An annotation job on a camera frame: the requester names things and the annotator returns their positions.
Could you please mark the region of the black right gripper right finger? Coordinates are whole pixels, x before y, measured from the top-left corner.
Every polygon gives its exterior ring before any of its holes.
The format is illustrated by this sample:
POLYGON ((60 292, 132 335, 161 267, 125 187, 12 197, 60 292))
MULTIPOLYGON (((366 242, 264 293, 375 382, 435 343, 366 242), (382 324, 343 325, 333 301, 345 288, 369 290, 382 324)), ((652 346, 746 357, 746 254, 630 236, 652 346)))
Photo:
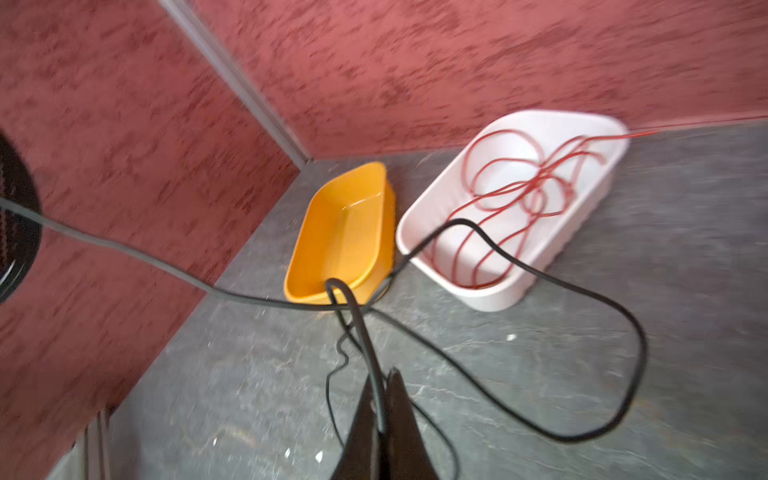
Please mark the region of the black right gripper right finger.
POLYGON ((402 374, 393 368, 386 383, 387 433, 384 479, 437 479, 414 416, 402 374))

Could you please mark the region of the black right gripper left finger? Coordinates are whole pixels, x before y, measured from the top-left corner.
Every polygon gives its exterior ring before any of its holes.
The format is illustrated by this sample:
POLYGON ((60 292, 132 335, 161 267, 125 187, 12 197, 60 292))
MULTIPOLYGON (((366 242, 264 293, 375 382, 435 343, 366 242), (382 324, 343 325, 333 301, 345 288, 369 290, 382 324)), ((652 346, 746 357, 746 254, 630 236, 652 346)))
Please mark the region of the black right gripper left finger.
POLYGON ((380 432, 367 380, 361 391, 350 431, 332 480, 374 480, 381 477, 380 432))

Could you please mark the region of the grey perforated cable spool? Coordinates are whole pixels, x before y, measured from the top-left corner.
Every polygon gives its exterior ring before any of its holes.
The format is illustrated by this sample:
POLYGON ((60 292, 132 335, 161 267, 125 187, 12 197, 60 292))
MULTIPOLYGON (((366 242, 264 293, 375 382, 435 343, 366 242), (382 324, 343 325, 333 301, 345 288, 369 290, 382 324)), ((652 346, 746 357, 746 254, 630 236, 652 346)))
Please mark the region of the grey perforated cable spool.
MULTIPOLYGON (((40 213, 40 199, 28 166, 1 133, 1 199, 40 213)), ((39 251, 42 227, 1 209, 1 302, 21 285, 39 251)))

